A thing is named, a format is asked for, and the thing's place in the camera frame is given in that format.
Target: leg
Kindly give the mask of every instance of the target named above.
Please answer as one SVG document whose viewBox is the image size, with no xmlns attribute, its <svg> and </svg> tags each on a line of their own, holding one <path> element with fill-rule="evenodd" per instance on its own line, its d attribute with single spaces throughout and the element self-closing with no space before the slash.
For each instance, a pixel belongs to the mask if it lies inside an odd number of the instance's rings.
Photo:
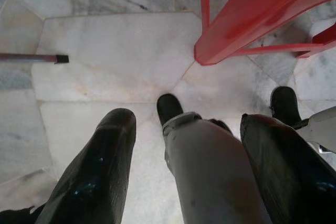
<svg viewBox="0 0 336 224">
<path fill-rule="evenodd" d="M 134 114 L 111 111 L 67 167 L 47 203 L 33 213 L 32 207 L 0 212 L 0 223 L 120 224 L 134 143 Z"/>
<path fill-rule="evenodd" d="M 308 125 L 297 132 L 304 140 L 313 143 L 320 153 L 329 151 L 336 153 L 335 125 L 336 107 L 332 107 L 312 115 Z"/>
<path fill-rule="evenodd" d="M 179 102 L 170 95 L 162 98 L 157 107 L 164 123 L 165 159 L 185 223 L 270 223 L 241 142 L 196 113 L 178 115 L 182 108 L 170 110 L 174 118 L 163 118 L 162 111 L 178 108 Z"/>
<path fill-rule="evenodd" d="M 273 224 L 335 223 L 336 172 L 292 128 L 243 115 L 241 139 Z"/>
</svg>

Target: light grey jeans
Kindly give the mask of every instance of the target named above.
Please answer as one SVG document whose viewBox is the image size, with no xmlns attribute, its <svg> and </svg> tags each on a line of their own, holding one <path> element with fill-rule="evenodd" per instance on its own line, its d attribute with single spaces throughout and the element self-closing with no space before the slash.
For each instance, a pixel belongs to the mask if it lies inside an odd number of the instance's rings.
<svg viewBox="0 0 336 224">
<path fill-rule="evenodd" d="M 242 143 L 196 113 L 162 128 L 185 224 L 271 223 Z"/>
</svg>

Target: red chair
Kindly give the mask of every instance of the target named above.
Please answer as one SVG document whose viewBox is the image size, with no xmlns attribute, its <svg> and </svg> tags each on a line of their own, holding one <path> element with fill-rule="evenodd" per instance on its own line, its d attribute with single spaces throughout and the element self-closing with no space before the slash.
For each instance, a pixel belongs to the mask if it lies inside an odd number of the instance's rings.
<svg viewBox="0 0 336 224">
<path fill-rule="evenodd" d="M 195 60 L 213 65 L 228 57 L 279 51 L 300 52 L 298 58 L 336 46 L 336 24 L 312 42 L 245 48 L 304 11 L 330 0 L 229 0 L 210 23 L 209 0 L 201 0 L 203 33 L 195 45 Z"/>
</svg>

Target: metal rod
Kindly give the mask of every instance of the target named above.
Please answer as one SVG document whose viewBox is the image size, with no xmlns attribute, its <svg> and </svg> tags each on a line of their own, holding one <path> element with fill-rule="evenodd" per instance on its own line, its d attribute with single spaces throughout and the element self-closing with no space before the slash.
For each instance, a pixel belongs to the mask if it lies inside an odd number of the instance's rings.
<svg viewBox="0 0 336 224">
<path fill-rule="evenodd" d="M 55 64 L 61 64 L 61 63 L 69 63 L 69 56 L 67 55 L 28 55 L 28 54 L 0 53 L 0 61 L 54 62 Z"/>
</svg>

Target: foot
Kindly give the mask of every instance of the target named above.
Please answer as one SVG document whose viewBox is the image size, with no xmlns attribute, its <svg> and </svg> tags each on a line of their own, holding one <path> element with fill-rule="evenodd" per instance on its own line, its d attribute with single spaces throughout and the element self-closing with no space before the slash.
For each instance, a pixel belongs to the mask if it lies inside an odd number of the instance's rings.
<svg viewBox="0 0 336 224">
<path fill-rule="evenodd" d="M 157 100 L 156 109 L 162 126 L 171 118 L 183 114 L 179 100 L 172 94 L 162 95 Z"/>
<path fill-rule="evenodd" d="M 284 124 L 294 126 L 301 121 L 298 99 L 290 87 L 277 87 L 271 95 L 272 116 Z"/>
</svg>

